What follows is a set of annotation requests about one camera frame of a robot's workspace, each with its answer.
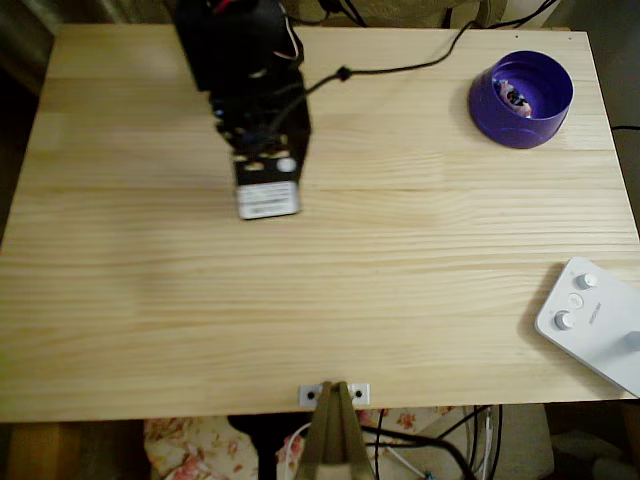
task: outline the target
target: white cable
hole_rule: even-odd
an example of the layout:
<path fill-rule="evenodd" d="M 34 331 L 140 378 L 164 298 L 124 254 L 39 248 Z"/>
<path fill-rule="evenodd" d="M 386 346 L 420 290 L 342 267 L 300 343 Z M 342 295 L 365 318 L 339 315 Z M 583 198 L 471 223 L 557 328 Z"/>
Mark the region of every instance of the white cable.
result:
<path fill-rule="evenodd" d="M 284 13 L 284 23 L 287 26 L 287 33 L 289 34 L 289 38 L 291 39 L 291 43 L 293 44 L 293 51 L 295 55 L 292 57 L 291 55 L 286 55 L 282 52 L 273 52 L 273 54 L 280 58 L 285 58 L 287 60 L 297 60 L 298 56 L 300 56 L 300 52 L 298 51 L 298 44 L 296 43 L 296 39 L 293 37 L 293 32 L 291 31 L 291 24 L 289 23 L 289 17 L 287 16 L 287 11 L 284 9 L 282 4 L 279 4 L 282 9 L 282 13 Z"/>
<path fill-rule="evenodd" d="M 284 480 L 289 480 L 289 462 L 291 461 L 291 447 L 293 447 L 293 442 L 295 441 L 296 437 L 298 435 L 300 435 L 302 432 L 304 432 L 307 428 L 309 428 L 311 426 L 311 422 L 301 426 L 298 430 L 296 430 L 293 435 L 291 435 L 291 438 L 289 439 L 289 442 L 287 443 L 287 449 L 285 450 L 285 454 L 284 454 Z"/>
<path fill-rule="evenodd" d="M 388 451 L 391 455 L 393 455 L 394 457 L 396 457 L 396 459 L 397 459 L 400 463 L 402 463 L 405 467 L 407 467 L 409 470 L 411 470 L 413 473 L 415 473 L 415 474 L 418 476 L 418 478 L 422 478 L 422 479 L 424 479 L 424 478 L 425 478 L 424 473 L 422 473 L 422 472 L 418 469 L 418 467 L 415 467 L 415 466 L 413 466 L 411 463 L 409 463 L 409 461 L 408 461 L 406 458 L 404 458 L 402 455 L 400 455 L 398 452 L 396 452 L 393 448 L 386 447 L 386 449 L 387 449 L 387 451 Z"/>
<path fill-rule="evenodd" d="M 489 466 L 489 457 L 491 456 L 491 446 L 493 443 L 493 422 L 491 422 L 491 409 L 487 410 L 487 418 L 485 419 L 485 431 L 487 434 L 484 443 L 484 458 L 482 459 L 482 480 L 487 479 L 487 471 Z"/>

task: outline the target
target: white button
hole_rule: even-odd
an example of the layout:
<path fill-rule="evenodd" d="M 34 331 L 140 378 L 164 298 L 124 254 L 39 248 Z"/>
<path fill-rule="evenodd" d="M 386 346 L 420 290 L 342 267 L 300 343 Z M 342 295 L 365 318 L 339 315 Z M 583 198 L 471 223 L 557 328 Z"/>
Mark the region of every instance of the white button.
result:
<path fill-rule="evenodd" d="M 576 324 L 573 315 L 566 310 L 556 313 L 555 320 L 560 330 L 571 330 Z"/>
<path fill-rule="evenodd" d="M 577 279 L 578 286 L 583 289 L 595 288 L 598 286 L 598 277 L 593 273 L 585 273 L 580 275 Z"/>
<path fill-rule="evenodd" d="M 296 169 L 296 161 L 291 157 L 284 157 L 278 160 L 277 167 L 281 172 L 290 173 Z"/>
<path fill-rule="evenodd" d="M 575 308 L 576 310 L 580 310 L 582 307 L 584 307 L 584 300 L 577 293 L 570 293 L 569 306 Z"/>

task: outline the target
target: metal bracket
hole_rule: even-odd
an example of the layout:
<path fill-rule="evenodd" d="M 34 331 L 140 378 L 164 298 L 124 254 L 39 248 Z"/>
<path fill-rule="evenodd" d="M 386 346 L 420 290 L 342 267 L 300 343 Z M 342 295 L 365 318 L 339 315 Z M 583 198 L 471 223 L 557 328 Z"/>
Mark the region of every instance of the metal bracket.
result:
<path fill-rule="evenodd" d="M 322 393 L 322 384 L 300 385 L 298 404 L 301 407 L 316 407 Z M 353 405 L 366 406 L 371 404 L 371 386 L 368 383 L 350 383 L 347 385 Z"/>

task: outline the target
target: white knob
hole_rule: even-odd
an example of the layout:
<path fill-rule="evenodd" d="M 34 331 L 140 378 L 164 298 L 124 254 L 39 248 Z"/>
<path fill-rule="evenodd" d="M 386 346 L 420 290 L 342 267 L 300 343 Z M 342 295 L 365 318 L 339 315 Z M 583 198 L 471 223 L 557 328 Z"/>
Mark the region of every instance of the white knob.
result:
<path fill-rule="evenodd" d="M 585 273 L 584 275 L 580 275 L 576 280 L 578 282 L 578 286 L 585 290 L 598 286 L 598 277 L 596 277 L 593 273 Z"/>
<path fill-rule="evenodd" d="M 566 310 L 562 310 L 561 312 L 556 313 L 556 325 L 560 330 L 571 330 L 576 322 L 573 319 L 573 315 L 571 315 Z"/>
<path fill-rule="evenodd" d="M 291 157 L 280 158 L 276 164 L 278 170 L 285 173 L 293 172 L 296 169 L 296 166 L 296 161 Z"/>

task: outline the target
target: cable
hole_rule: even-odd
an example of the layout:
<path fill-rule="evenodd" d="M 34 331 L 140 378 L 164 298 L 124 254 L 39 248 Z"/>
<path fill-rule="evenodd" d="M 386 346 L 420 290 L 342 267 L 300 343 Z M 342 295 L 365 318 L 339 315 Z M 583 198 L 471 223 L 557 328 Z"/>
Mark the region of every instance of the cable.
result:
<path fill-rule="evenodd" d="M 451 42 L 451 45 L 449 46 L 449 50 L 447 50 L 447 53 L 442 55 L 440 58 L 437 58 L 430 62 L 416 63 L 415 65 L 408 65 L 406 67 L 384 68 L 379 70 L 351 70 L 351 74 L 352 75 L 382 75 L 385 73 L 409 72 L 411 70 L 418 70 L 420 68 L 433 67 L 434 65 L 444 62 L 447 58 L 449 58 L 449 56 L 453 52 L 453 49 L 458 43 L 458 40 L 460 40 L 460 37 L 462 37 L 462 34 L 473 26 L 479 26 L 479 24 L 475 20 L 471 20 L 470 22 L 467 22 L 465 26 L 462 27 L 460 31 L 456 34 L 456 36 L 453 38 L 453 41 Z"/>
<path fill-rule="evenodd" d="M 491 423 L 491 410 L 487 411 L 484 428 L 487 438 L 484 443 L 484 459 L 482 461 L 482 475 L 480 475 L 481 480 L 487 480 L 487 472 L 489 471 L 489 458 L 491 456 L 491 446 L 493 445 L 493 424 Z"/>
<path fill-rule="evenodd" d="M 478 407 L 473 406 L 473 444 L 471 446 L 471 457 L 469 458 L 469 466 L 473 469 L 476 461 L 476 452 L 478 450 Z"/>
<path fill-rule="evenodd" d="M 284 460 L 285 460 L 285 464 L 284 464 L 284 480 L 289 480 L 289 462 L 291 461 L 291 447 L 293 446 L 293 442 L 295 441 L 295 439 L 296 439 L 296 437 L 298 435 L 300 435 L 302 432 L 304 432 L 310 426 L 311 426 L 311 423 L 307 423 L 307 424 L 301 426 L 298 430 L 293 432 L 293 435 L 291 435 L 291 438 L 289 439 L 289 442 L 287 443 L 287 450 L 285 451 L 286 453 L 284 455 Z"/>
<path fill-rule="evenodd" d="M 498 459 L 500 458 L 500 446 L 502 444 L 502 405 L 498 407 L 498 440 L 496 442 L 496 453 L 493 456 L 493 466 L 489 474 L 489 480 L 493 480 L 498 468 Z"/>
<path fill-rule="evenodd" d="M 475 20 L 471 20 L 464 27 L 462 27 L 462 29 L 454 37 L 453 42 L 451 42 L 451 46 L 449 47 L 449 50 L 440 58 L 437 58 L 436 60 L 432 60 L 430 62 L 417 63 L 415 65 L 409 65 L 406 67 L 395 67 L 395 68 L 387 68 L 387 69 L 381 69 L 381 70 L 351 70 L 348 67 L 340 67 L 335 73 L 328 75 L 327 77 L 318 81 L 311 88 L 308 88 L 307 90 L 304 91 L 304 93 L 300 94 L 300 96 L 293 99 L 288 105 L 285 105 L 284 108 L 278 113 L 278 115 L 275 116 L 275 118 L 269 124 L 269 131 L 276 132 L 278 130 L 278 127 L 280 127 L 280 125 L 284 121 L 284 119 L 287 118 L 287 116 L 300 103 L 302 103 L 313 92 L 315 92 L 316 90 L 318 90 L 319 88 L 323 87 L 324 85 L 326 85 L 327 83 L 333 80 L 342 80 L 343 82 L 346 82 L 354 75 L 381 75 L 385 73 L 408 72 L 411 70 L 418 70 L 420 68 L 432 67 L 434 65 L 437 65 L 438 63 L 443 62 L 444 60 L 449 58 L 449 55 L 451 55 L 451 53 L 453 52 L 453 49 L 456 46 L 456 43 L 458 43 L 458 40 L 460 40 L 460 37 L 462 36 L 462 34 L 474 25 L 477 26 L 478 24 L 476 23 Z"/>
<path fill-rule="evenodd" d="M 345 15 L 347 15 L 347 17 L 351 18 L 351 21 L 357 23 L 361 27 L 366 28 L 368 25 L 365 23 L 364 19 L 360 16 L 360 13 L 358 12 L 358 10 L 356 10 L 356 7 L 353 5 L 351 0 L 344 0 L 344 3 L 346 3 L 347 6 L 351 9 L 351 12 L 353 13 L 353 16 L 355 17 L 355 20 L 353 18 L 349 17 L 349 15 L 347 14 L 347 11 L 346 11 L 347 9 L 343 7 L 342 11 L 345 13 Z"/>
<path fill-rule="evenodd" d="M 462 420 L 456 422 L 453 424 L 452 427 L 448 428 L 447 430 L 445 430 L 443 433 L 441 433 L 440 435 L 438 435 L 437 438 L 444 438 L 447 435 L 449 435 L 451 432 L 453 432 L 454 430 L 456 430 L 457 428 L 459 428 L 461 425 L 464 425 L 465 423 L 467 423 L 469 420 L 471 420 L 472 418 L 477 417 L 481 412 L 484 412 L 487 408 L 489 408 L 488 405 L 485 405 L 484 407 L 480 407 L 478 409 L 474 409 L 472 413 L 470 413 L 469 415 L 465 416 Z"/>
<path fill-rule="evenodd" d="M 302 20 L 301 18 L 292 17 L 291 15 L 287 15 L 289 20 L 295 23 L 299 23 L 300 25 L 320 25 L 324 23 L 327 18 L 331 15 L 329 12 L 325 12 L 324 18 L 322 20 Z"/>
<path fill-rule="evenodd" d="M 493 25 L 491 25 L 491 26 L 489 26 L 487 28 L 495 29 L 495 28 L 509 27 L 511 25 L 516 25 L 516 28 L 519 28 L 522 25 L 524 25 L 525 23 L 527 23 L 529 20 L 531 20 L 532 18 L 537 17 L 538 15 L 540 15 L 542 12 L 544 12 L 545 10 L 547 10 L 548 8 L 550 8 L 552 5 L 554 5 L 557 2 L 558 2 L 558 0 L 545 0 L 544 2 L 542 2 L 542 5 L 540 5 L 535 12 L 527 15 L 526 17 L 517 18 L 515 20 L 510 20 L 508 22 L 495 23 L 495 24 L 493 24 Z"/>
<path fill-rule="evenodd" d="M 418 476 L 418 478 L 425 478 L 425 474 L 422 473 L 420 469 L 418 469 L 418 467 L 412 465 L 406 458 L 404 458 L 402 455 L 396 452 L 393 448 L 391 447 L 386 447 L 386 448 L 387 448 L 387 452 L 389 452 L 391 455 L 396 457 L 396 459 L 400 463 L 402 463 L 405 467 L 407 467 L 409 470 L 415 473 Z"/>
<path fill-rule="evenodd" d="M 289 34 L 289 40 L 291 40 L 291 44 L 293 45 L 294 55 L 291 56 L 282 52 L 273 52 L 273 54 L 280 58 L 284 58 L 285 60 L 297 60 L 298 57 L 300 56 L 300 51 L 298 50 L 298 42 L 296 42 L 296 39 L 293 36 L 293 31 L 291 30 L 291 22 L 289 22 L 287 11 L 284 9 L 281 3 L 279 5 L 280 5 L 280 9 L 282 10 L 282 13 L 284 14 L 284 23 L 287 28 L 287 33 Z"/>
<path fill-rule="evenodd" d="M 363 426 L 362 430 L 369 433 L 377 432 L 378 429 L 374 429 L 372 427 Z M 379 443 L 378 445 L 381 447 L 392 447 L 392 448 L 415 448 L 416 446 L 421 447 L 434 447 L 440 448 L 442 450 L 446 450 L 456 461 L 460 470 L 464 475 L 465 480 L 476 480 L 469 467 L 469 464 L 464 459 L 464 456 L 460 453 L 460 451 L 454 447 L 451 443 L 446 440 L 441 440 L 439 438 L 429 438 L 423 437 L 421 435 L 408 435 L 406 433 L 393 432 L 391 430 L 380 430 L 381 435 L 385 437 L 397 438 L 399 440 L 405 440 L 407 442 L 413 442 L 413 444 L 403 445 L 403 444 L 395 444 L 395 443 Z"/>
<path fill-rule="evenodd" d="M 378 417 L 378 428 L 376 429 L 376 443 L 374 449 L 374 459 L 376 465 L 376 479 L 380 480 L 380 469 L 378 467 L 378 448 L 380 445 L 380 432 L 382 431 L 382 419 L 384 418 L 384 408 L 380 410 L 380 416 Z"/>
<path fill-rule="evenodd" d="M 616 130 L 636 130 L 640 131 L 640 127 L 637 125 L 616 125 L 615 127 L 611 127 L 611 131 Z"/>

